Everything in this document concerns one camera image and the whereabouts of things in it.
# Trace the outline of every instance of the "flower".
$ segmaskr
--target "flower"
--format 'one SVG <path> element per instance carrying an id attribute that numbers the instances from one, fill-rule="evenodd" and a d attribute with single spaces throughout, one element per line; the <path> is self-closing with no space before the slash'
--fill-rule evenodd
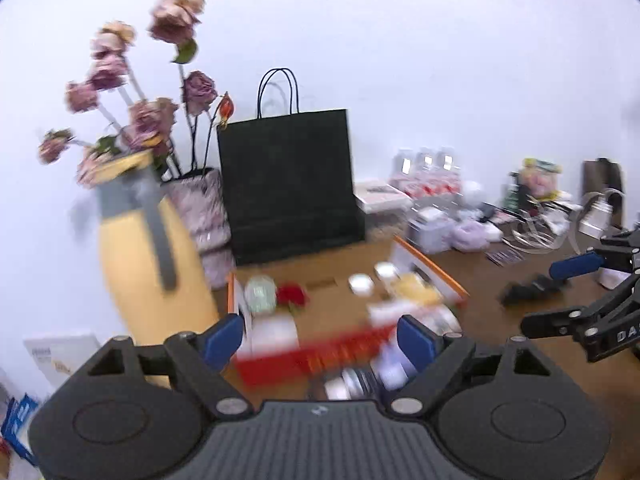
<path id="1" fill-rule="evenodd" d="M 120 56 L 126 47 L 125 41 L 114 32 L 98 32 L 98 35 L 91 42 L 93 50 L 91 56 L 94 59 L 102 59 L 109 54 Z"/>
<path id="2" fill-rule="evenodd" d="M 127 73 L 127 64 L 120 56 L 107 54 L 98 59 L 89 73 L 89 81 L 96 90 L 117 88 L 124 84 L 123 76 Z"/>
<path id="3" fill-rule="evenodd" d="M 127 45 L 133 44 L 133 40 L 136 39 L 136 31 L 134 28 L 123 22 L 105 23 L 100 30 L 100 33 L 104 32 L 116 34 Z"/>
<path id="4" fill-rule="evenodd" d="M 62 152 L 69 147 L 69 141 L 73 138 L 71 130 L 48 131 L 38 148 L 40 161 L 43 164 L 56 162 Z"/>
<path id="5" fill-rule="evenodd" d="M 165 97 L 138 101 L 129 107 L 130 125 L 123 129 L 123 142 L 132 150 L 154 148 L 158 154 L 165 152 L 167 148 L 162 144 L 169 139 L 177 109 L 178 105 Z"/>
<path id="6" fill-rule="evenodd" d="M 98 107 L 98 92 L 91 83 L 66 84 L 66 107 L 73 113 L 86 112 Z"/>
<path id="7" fill-rule="evenodd" d="M 199 70 L 194 70 L 185 79 L 184 101 L 187 105 L 187 111 L 191 115 L 200 115 L 209 110 L 216 97 L 218 97 L 218 92 L 216 92 L 216 84 L 213 79 Z"/>
<path id="8" fill-rule="evenodd" d="M 155 40 L 181 45 L 193 39 L 193 26 L 200 23 L 204 0 L 159 0 L 151 10 L 149 33 Z"/>
<path id="9" fill-rule="evenodd" d="M 297 283 L 284 283 L 276 290 L 276 302 L 280 305 L 300 307 L 305 306 L 308 297 Z"/>
<path id="10" fill-rule="evenodd" d="M 228 122 L 229 117 L 234 114 L 234 109 L 234 102 L 231 100 L 231 97 L 229 97 L 229 92 L 225 92 L 222 96 L 222 101 L 220 101 L 220 104 L 218 105 L 218 110 L 220 112 L 220 125 L 223 128 L 226 128 L 226 123 Z"/>
<path id="11" fill-rule="evenodd" d="M 76 173 L 76 180 L 80 186 L 87 189 L 91 189 L 95 186 L 95 176 L 98 167 L 105 162 L 110 161 L 113 155 L 109 152 L 101 153 L 100 155 L 93 148 L 84 149 L 84 157 L 82 162 L 78 164 L 78 172 Z"/>

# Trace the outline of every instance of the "yellow object in box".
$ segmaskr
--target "yellow object in box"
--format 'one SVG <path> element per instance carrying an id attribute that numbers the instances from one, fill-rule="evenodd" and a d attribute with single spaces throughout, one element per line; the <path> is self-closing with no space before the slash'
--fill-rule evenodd
<path id="1" fill-rule="evenodd" d="M 391 289 L 396 296 L 411 300 L 421 305 L 434 305 L 442 303 L 442 295 L 433 285 L 427 285 L 415 272 L 407 272 L 398 277 L 391 284 Z"/>

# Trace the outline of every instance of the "green leaf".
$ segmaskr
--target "green leaf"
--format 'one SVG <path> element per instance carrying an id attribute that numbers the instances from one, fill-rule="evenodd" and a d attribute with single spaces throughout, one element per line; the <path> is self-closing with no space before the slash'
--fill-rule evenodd
<path id="1" fill-rule="evenodd" d="M 178 49 L 178 55 L 175 57 L 175 59 L 172 62 L 180 65 L 184 65 L 190 62 L 193 59 L 193 57 L 196 55 L 196 52 L 198 51 L 198 44 L 196 43 L 196 40 L 191 38 L 189 41 L 187 41 L 187 43 L 183 43 L 182 45 L 179 45 L 177 49 Z"/>
<path id="2" fill-rule="evenodd" d="M 117 136 L 115 135 L 107 135 L 104 137 L 100 137 L 98 142 L 95 143 L 95 151 L 98 155 L 103 153 L 111 153 L 111 155 L 119 155 L 122 153 L 122 150 L 116 146 Z"/>

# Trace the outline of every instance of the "red rose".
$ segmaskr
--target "red rose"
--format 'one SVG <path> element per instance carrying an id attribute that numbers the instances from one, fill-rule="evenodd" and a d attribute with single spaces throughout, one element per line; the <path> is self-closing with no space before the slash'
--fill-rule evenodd
<path id="1" fill-rule="evenodd" d="M 276 291 L 276 302 L 285 306 L 305 306 L 308 297 L 297 283 L 285 283 Z"/>

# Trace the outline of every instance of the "pink rose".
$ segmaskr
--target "pink rose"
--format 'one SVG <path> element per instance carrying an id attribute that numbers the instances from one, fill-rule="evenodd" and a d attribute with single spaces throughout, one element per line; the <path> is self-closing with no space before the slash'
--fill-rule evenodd
<path id="1" fill-rule="evenodd" d="M 78 164 L 78 172 L 76 173 L 76 180 L 80 186 L 91 189 L 95 186 L 95 176 L 98 167 L 105 162 L 109 162 L 113 158 L 113 155 L 109 152 L 98 155 L 92 148 L 84 149 L 84 157 L 82 162 Z"/>
<path id="2" fill-rule="evenodd" d="M 204 0 L 159 0 L 151 10 L 149 33 L 155 40 L 181 45 L 193 38 L 193 26 L 200 23 Z"/>
<path id="3" fill-rule="evenodd" d="M 213 100 L 218 97 L 213 79 L 199 70 L 194 70 L 184 81 L 184 100 L 191 115 L 200 115 L 209 110 Z"/>
<path id="4" fill-rule="evenodd" d="M 107 54 L 98 59 L 89 73 L 89 81 L 96 90 L 117 88 L 124 84 L 121 76 L 127 73 L 127 64 L 120 56 Z"/>
<path id="5" fill-rule="evenodd" d="M 123 142 L 132 150 L 153 148 L 163 152 L 175 123 L 174 114 L 178 106 L 164 97 L 155 101 L 138 101 L 129 107 L 129 126 L 122 133 Z"/>
<path id="6" fill-rule="evenodd" d="M 38 148 L 40 161 L 43 164 L 56 162 L 62 152 L 69 147 L 69 141 L 73 138 L 74 136 L 70 130 L 59 130 L 57 132 L 51 130 L 48 132 Z"/>
<path id="7" fill-rule="evenodd" d="M 98 35 L 91 43 L 93 50 L 91 56 L 94 59 L 102 59 L 109 54 L 120 56 L 127 44 L 115 32 L 98 32 Z"/>
<path id="8" fill-rule="evenodd" d="M 91 83 L 66 84 L 66 107 L 73 113 L 86 112 L 98 107 L 98 92 Z"/>

